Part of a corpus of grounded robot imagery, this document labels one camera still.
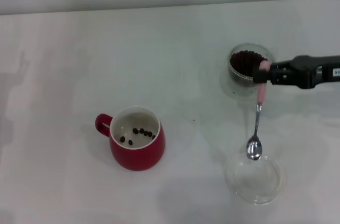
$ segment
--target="spoon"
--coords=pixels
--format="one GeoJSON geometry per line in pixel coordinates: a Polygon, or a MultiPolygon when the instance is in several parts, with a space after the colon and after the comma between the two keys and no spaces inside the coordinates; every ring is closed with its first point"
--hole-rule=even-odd
{"type": "MultiPolygon", "coordinates": [[[[269,70],[270,63],[268,61],[262,61],[260,64],[260,69],[269,70]]],[[[258,160],[262,155],[262,144],[260,139],[257,136],[257,130],[259,128],[260,122],[260,114],[262,109],[262,104],[265,101],[266,95],[266,84],[261,83],[259,85],[258,94],[257,94],[257,105],[256,105],[256,119],[255,119],[255,130],[252,137],[248,140],[246,144],[246,156],[251,160],[258,160]]]]}

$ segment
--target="spoon handle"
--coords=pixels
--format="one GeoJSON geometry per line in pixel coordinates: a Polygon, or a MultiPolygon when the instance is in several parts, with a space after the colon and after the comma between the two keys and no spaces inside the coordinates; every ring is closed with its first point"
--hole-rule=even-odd
{"type": "MultiPolygon", "coordinates": [[[[270,63],[268,61],[262,61],[260,64],[260,69],[269,71],[270,63]]],[[[266,87],[267,87],[266,83],[259,84],[259,89],[257,92],[257,103],[262,104],[263,102],[265,102],[266,87]]]]}
{"type": "MultiPolygon", "coordinates": [[[[268,61],[262,61],[261,64],[260,64],[260,69],[269,71],[270,63],[268,61]]],[[[257,135],[257,130],[259,128],[262,104],[263,104],[263,102],[265,102],[266,87],[267,87],[266,83],[261,83],[259,85],[259,89],[258,89],[258,92],[257,92],[257,106],[256,106],[256,119],[255,119],[254,135],[257,135]]]]}
{"type": "Polygon", "coordinates": [[[256,105],[256,118],[255,118],[255,131],[254,131],[254,135],[257,135],[257,130],[259,129],[261,109],[262,109],[262,104],[261,103],[257,103],[257,105],[256,105]]]}

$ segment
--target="clear glass dish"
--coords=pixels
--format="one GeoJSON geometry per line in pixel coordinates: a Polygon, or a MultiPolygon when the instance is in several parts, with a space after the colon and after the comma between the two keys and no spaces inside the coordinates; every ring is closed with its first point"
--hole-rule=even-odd
{"type": "Polygon", "coordinates": [[[273,201],[285,184],[285,174],[276,162],[264,156],[250,160],[245,153],[230,160],[225,179],[232,191],[252,204],[273,201]]]}

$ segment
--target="mug handle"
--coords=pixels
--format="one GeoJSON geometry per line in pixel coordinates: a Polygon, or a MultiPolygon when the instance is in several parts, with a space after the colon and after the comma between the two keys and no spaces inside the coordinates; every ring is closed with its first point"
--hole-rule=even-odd
{"type": "Polygon", "coordinates": [[[95,125],[96,129],[103,135],[109,137],[110,136],[110,123],[112,121],[112,117],[107,114],[99,114],[96,118],[95,125]]]}

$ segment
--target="white table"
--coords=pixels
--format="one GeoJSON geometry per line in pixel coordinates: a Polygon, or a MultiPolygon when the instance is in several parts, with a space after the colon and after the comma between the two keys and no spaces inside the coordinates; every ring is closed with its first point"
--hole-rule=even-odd
{"type": "Polygon", "coordinates": [[[340,84],[268,87],[259,135],[285,169],[273,203],[229,191],[224,164],[253,132],[255,100],[221,89],[228,52],[339,55],[340,0],[0,16],[0,223],[338,223],[340,84]],[[152,108],[153,168],[113,159],[98,114],[152,108]]]}

